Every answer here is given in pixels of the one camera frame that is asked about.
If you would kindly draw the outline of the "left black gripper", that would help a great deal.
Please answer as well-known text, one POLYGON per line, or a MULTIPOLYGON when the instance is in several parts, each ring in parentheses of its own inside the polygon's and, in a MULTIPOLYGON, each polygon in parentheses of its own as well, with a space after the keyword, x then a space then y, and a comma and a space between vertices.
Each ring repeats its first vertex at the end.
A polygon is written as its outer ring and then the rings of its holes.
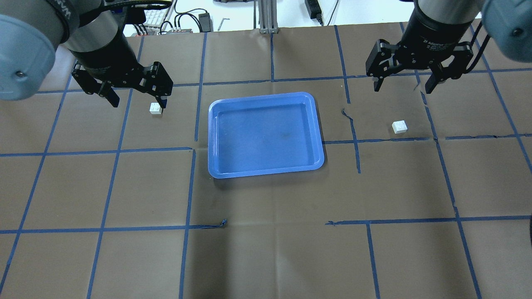
POLYGON ((72 54, 76 64, 71 74, 85 93, 105 98, 117 108, 120 97, 114 88, 132 88, 157 98, 159 106, 167 108, 174 82, 164 65, 158 61, 150 66, 140 64, 121 32, 100 49, 72 54))

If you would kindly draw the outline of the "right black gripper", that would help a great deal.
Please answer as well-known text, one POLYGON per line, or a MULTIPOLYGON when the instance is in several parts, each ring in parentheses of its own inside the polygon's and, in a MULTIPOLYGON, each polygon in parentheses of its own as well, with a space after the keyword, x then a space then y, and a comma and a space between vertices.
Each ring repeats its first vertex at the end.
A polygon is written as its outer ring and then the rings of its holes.
POLYGON ((436 21, 422 11, 413 11, 401 40, 391 44, 379 39, 365 63, 367 76, 373 77, 374 91, 380 91, 384 78, 403 70, 431 70, 424 85, 426 94, 448 79, 458 79, 472 70, 471 42, 461 38, 471 25, 436 21))

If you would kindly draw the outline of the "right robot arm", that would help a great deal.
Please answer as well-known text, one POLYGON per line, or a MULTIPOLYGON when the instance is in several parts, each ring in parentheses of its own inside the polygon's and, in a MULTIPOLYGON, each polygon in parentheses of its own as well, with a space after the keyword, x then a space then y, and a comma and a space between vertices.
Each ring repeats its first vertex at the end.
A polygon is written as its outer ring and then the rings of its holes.
POLYGON ((397 44, 379 39, 365 63, 379 91, 404 70, 431 70, 426 93, 473 70, 490 40, 505 57, 531 62, 530 0, 415 0, 397 44))

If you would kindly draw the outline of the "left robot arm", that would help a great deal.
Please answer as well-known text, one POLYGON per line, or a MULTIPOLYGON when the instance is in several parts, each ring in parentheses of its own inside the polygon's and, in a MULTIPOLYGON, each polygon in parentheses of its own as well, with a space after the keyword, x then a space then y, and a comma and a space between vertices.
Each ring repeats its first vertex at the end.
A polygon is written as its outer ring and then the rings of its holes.
POLYGON ((76 59, 72 76, 88 95, 118 107, 114 88, 153 96, 166 108, 173 81, 161 62, 143 66, 123 34, 128 13, 171 7, 167 0, 2 0, 1 99, 25 100, 51 72, 59 45, 76 59))

